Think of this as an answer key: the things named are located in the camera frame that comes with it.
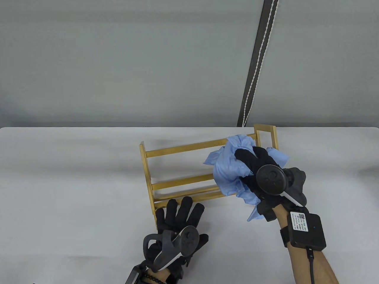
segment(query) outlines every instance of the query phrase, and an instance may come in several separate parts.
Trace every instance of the black strap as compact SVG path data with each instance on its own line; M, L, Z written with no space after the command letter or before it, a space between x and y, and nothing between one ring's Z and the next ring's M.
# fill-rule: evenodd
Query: black strap
M282 236L284 246L287 247L287 243L290 241L290 233L288 231L288 226L280 230L280 235Z

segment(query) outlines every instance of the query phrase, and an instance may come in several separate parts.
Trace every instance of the table surface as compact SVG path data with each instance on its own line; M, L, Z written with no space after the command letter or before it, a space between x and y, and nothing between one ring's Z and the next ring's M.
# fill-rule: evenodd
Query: table surface
M0 283L124 283L143 260L143 237L155 232L139 143L153 150L252 132L0 129ZM280 150L291 157L288 166L307 174L307 207L321 217L324 253L340 283L375 283L379 129L277 132ZM271 145L269 134L262 143ZM153 182L211 173L202 163L213 149L149 159ZM204 205L198 229L209 234L209 243L181 283L294 283L276 221L246 222L253 207L235 196Z

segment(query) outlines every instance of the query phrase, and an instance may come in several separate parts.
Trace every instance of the light blue cloth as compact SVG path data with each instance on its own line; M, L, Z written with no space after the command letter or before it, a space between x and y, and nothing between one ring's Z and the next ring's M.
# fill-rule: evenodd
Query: light blue cloth
M248 222L252 219L262 219L263 216L259 215L257 211L260 199L240 180L240 176L249 176L253 175L253 173L234 156L234 152L237 149L246 149L254 154L253 146L255 146L255 142L251 137L241 134L230 136L227 139L227 144L210 153L204 164L214 166L213 177L224 195L229 196L236 193L236 196L243 198L245 203L255 205L253 212L247 219ZM267 152L282 168L289 160L286 154L274 148L267 148Z

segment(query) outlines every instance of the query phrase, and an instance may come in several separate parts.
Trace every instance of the wooden rod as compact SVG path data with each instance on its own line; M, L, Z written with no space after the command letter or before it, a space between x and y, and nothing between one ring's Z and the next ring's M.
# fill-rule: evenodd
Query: wooden rod
M206 194L200 194L192 197L193 202L201 202L209 199L215 199L215 198L220 198L224 197L220 191L219 192L211 192L211 193L206 193ZM178 198L176 201L178 204L181 204L183 198ZM159 208L165 208L167 206L168 201L163 201L163 202L158 202L155 203L155 209Z
M248 134L248 136L252 137L252 139L254 139L254 140L256 139L255 133ZM169 154L205 149L205 148L210 148L210 147L223 146L227 142L228 142L228 140L226 138L224 138L224 139L219 139L219 140L212 140L212 141L188 144L188 145L171 147L171 148L151 150L151 151L146 152L146 156L148 158L152 158L152 157L158 157L158 156L163 156L163 155L169 155Z
M220 188L218 186L210 186L210 187L197 188L197 189L193 189L193 190L184 190L181 192L174 192L174 193L170 193L170 194L165 194L165 195L162 195L161 197L156 197L156 198L154 198L154 202L169 200L172 198L190 196L190 195L199 194L199 193L211 192L211 191L215 191L215 190L219 191Z
M184 184L191 184L191 183L199 183L201 181L209 181L213 179L213 174L207 174L202 176L193 176L190 178L182 178L182 179L176 179L173 181L165 181L163 183L155 183L153 184L153 190L159 190L163 188L169 188L174 186L182 186Z

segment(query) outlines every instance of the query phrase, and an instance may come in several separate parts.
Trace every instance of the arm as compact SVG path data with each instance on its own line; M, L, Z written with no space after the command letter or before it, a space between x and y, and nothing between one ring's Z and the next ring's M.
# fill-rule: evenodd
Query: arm
M280 228L288 225L288 211L282 205L273 208L275 215L279 221ZM287 244L288 252L290 253L293 276L296 284L308 284L310 280L309 260L307 252L303 248L295 248L290 242ZM322 284L338 284L337 278L334 275L332 268L321 251L314 251L313 270L315 275L315 283Z

